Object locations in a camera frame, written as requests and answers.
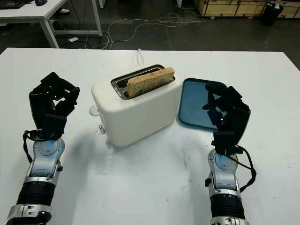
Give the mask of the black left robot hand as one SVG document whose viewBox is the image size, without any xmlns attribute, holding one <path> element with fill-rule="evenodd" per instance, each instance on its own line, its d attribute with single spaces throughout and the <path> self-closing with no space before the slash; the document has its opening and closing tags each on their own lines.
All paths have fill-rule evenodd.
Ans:
<svg viewBox="0 0 300 225">
<path fill-rule="evenodd" d="M 51 72 L 29 93 L 30 107 L 38 129 L 63 130 L 75 109 L 80 88 Z"/>
</svg>

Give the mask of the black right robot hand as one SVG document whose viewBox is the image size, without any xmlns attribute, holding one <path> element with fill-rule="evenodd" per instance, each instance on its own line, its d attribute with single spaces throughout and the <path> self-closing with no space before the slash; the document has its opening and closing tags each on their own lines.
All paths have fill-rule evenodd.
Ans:
<svg viewBox="0 0 300 225">
<path fill-rule="evenodd" d="M 250 108 L 243 103 L 242 95 L 233 87 L 220 83 L 205 85 L 208 102 L 202 109 L 207 111 L 211 123 L 219 132 L 234 132 L 234 144 L 244 134 L 250 117 Z"/>
</svg>

